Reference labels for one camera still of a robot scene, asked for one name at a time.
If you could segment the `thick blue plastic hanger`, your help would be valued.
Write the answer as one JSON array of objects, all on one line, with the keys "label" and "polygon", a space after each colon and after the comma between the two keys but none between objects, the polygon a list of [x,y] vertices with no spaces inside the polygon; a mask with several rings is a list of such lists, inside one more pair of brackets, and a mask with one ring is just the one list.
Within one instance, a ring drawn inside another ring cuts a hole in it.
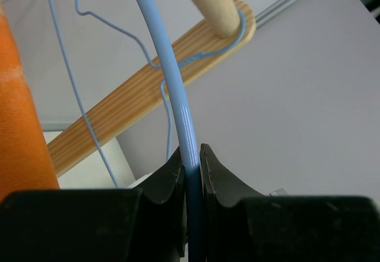
[{"label": "thick blue plastic hanger", "polygon": [[136,0],[159,57],[185,168],[188,260],[205,261],[204,208],[200,154],[179,66],[154,0]]}]

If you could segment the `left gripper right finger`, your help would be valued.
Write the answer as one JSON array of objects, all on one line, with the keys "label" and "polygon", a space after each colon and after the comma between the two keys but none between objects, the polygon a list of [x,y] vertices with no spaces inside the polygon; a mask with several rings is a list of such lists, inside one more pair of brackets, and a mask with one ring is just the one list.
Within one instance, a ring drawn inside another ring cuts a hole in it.
[{"label": "left gripper right finger", "polygon": [[378,261],[379,208],[367,197],[266,196],[200,148],[208,261]]}]

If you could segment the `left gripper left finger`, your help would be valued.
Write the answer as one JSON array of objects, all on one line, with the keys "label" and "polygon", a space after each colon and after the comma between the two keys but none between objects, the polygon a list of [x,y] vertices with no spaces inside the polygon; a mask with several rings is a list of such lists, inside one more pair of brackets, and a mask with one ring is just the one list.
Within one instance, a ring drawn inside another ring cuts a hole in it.
[{"label": "left gripper left finger", "polygon": [[131,189],[10,194],[1,203],[1,260],[179,261],[186,243],[180,155]]}]

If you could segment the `orange white trousers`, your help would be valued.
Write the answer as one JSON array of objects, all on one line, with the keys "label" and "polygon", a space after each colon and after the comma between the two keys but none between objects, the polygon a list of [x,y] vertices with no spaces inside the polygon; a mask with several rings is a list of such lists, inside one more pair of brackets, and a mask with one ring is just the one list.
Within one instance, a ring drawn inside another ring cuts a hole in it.
[{"label": "orange white trousers", "polygon": [[1,10],[1,198],[14,191],[58,188],[17,45]]}]

